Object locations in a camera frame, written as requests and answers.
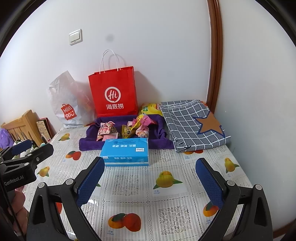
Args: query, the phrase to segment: pink candy wrapper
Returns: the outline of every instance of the pink candy wrapper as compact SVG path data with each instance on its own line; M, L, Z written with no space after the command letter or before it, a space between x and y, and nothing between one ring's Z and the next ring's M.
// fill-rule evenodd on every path
M136 130L136 135L138 137L148 138L149 137L149 128L147 126L141 125Z
M134 126L137 122L138 122L137 119L133 119L133 121L131 122L131 126Z
M156 124L155 121L153 121L152 119L150 119L149 116L147 115L144 115L141 119L140 119L140 123L141 125L144 125L144 126L148 126L150 124Z
M118 132L110 133L109 135L104 135L102 141L105 141L107 139L117 139L117 138L118 138Z
M115 125L114 122L109 121L108 123L101 123L101 127L99 129L98 135L106 135L111 132L111 127Z
M116 130L116 128L114 127L115 123L112 121L109 121L108 123L101 123L101 127L98 131L98 136L96 138L97 141L99 141L100 139L104 139L105 135L109 135L112 133L117 133L117 137L118 137L118 132Z

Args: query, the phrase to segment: blue gripper pad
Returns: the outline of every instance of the blue gripper pad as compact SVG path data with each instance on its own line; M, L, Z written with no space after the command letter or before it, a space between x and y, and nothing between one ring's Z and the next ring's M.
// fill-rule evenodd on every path
M11 148L11 154L16 156L16 155L21 154L22 152L30 149L31 147L32 147L32 141L25 140L23 142L16 144L15 146L13 146Z
M224 204L223 191L201 159L196 161L195 171L212 204L221 209Z
M78 197L76 199L76 204L78 207L81 207L82 204L86 204L88 202L91 194L98 184L98 181L104 173L104 170L105 162L102 158L100 158L77 189Z

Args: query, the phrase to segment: wooden chair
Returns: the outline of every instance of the wooden chair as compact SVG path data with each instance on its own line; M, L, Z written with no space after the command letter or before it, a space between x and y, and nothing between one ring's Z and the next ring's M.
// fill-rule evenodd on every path
M40 146L43 142L36 125L36 117L32 110L28 110L21 118L15 119L9 123L3 123L1 128L6 129L13 140L34 140Z

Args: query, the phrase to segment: wooden door frame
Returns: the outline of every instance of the wooden door frame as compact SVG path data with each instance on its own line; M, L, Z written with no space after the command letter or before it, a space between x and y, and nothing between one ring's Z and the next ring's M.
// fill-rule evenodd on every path
M211 25L211 69L209 87L207 90L207 105L215 112L223 59L223 28L219 0L207 0Z

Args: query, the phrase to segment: purple fabric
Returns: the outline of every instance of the purple fabric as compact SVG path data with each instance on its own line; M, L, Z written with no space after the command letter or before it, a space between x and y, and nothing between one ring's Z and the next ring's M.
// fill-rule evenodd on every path
M167 133L164 130L165 119L161 115L148 115L152 120L154 120L157 125L149 125L149 139L148 145L149 149L174 149L174 144L168 138L166 138ZM124 115L124 116L110 116L110 117L100 117L96 119L94 125L91 125L86 131L86 138L81 138L79 140L79 149L81 151L86 150L102 150L104 141L96 141L98 135L99 127L101 122L106 123L108 121L113 121L115 123L115 128L121 135L122 125L126 125L128 121L132 121L136 118L136 115Z
M0 148L5 149L11 147L14 141L11 138L9 132L5 129L0 129Z

